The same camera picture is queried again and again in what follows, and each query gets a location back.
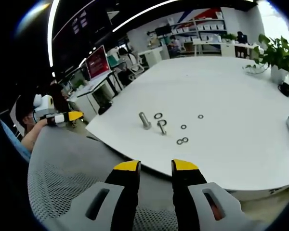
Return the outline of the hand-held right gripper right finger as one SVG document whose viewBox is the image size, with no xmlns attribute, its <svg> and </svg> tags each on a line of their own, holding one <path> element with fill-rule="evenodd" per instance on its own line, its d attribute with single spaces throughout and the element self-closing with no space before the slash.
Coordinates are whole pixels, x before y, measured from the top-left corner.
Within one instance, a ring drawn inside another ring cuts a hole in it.
<svg viewBox="0 0 289 231">
<path fill-rule="evenodd" d="M 171 161 L 173 204 L 181 231 L 251 231 L 240 202 L 188 161 Z"/>
</svg>

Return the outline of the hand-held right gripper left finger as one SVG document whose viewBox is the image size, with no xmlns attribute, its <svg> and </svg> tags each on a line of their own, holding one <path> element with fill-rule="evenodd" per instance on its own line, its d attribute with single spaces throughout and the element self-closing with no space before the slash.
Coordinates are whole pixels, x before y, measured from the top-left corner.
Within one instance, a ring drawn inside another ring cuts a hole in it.
<svg viewBox="0 0 289 231">
<path fill-rule="evenodd" d="M 138 205 L 141 162 L 116 165 L 105 182 L 97 182 L 75 199 L 60 217 L 66 231 L 131 231 Z"/>
</svg>

